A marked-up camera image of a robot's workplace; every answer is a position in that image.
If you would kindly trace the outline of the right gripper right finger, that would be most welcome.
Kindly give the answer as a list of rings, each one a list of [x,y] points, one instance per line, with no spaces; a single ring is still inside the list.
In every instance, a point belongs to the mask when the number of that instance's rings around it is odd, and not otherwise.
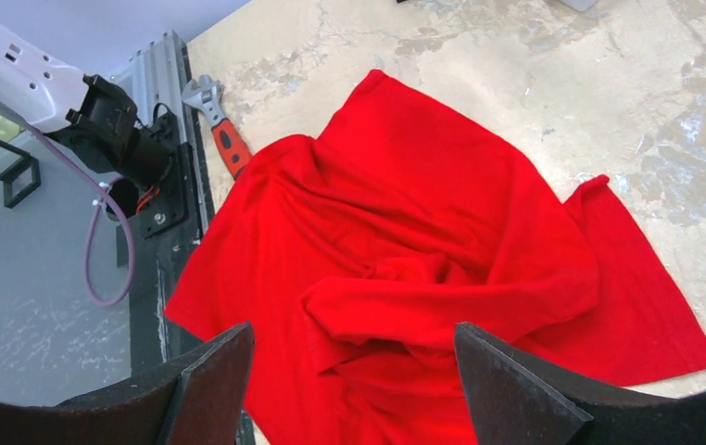
[[[454,350],[480,444],[706,444],[706,391],[611,386],[459,323]]]

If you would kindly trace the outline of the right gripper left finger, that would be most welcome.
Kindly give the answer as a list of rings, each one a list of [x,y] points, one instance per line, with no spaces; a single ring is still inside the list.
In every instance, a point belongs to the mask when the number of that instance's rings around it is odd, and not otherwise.
[[[54,407],[0,402],[0,444],[238,444],[253,352],[242,323]]]

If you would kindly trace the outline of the red t-shirt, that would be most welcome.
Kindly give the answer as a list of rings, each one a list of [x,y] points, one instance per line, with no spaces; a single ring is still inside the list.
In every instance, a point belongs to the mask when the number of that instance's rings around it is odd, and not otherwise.
[[[517,148],[379,70],[317,137],[261,149],[167,316],[250,322],[273,444],[472,444],[469,322],[619,387],[706,369],[706,335],[604,175],[560,200]]]

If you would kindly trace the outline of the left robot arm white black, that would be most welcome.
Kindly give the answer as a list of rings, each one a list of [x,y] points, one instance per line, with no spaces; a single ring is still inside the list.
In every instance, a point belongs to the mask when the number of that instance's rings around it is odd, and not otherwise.
[[[165,180],[174,149],[139,129],[131,97],[19,37],[0,23],[0,112],[69,148],[96,173],[116,172],[138,186]]]

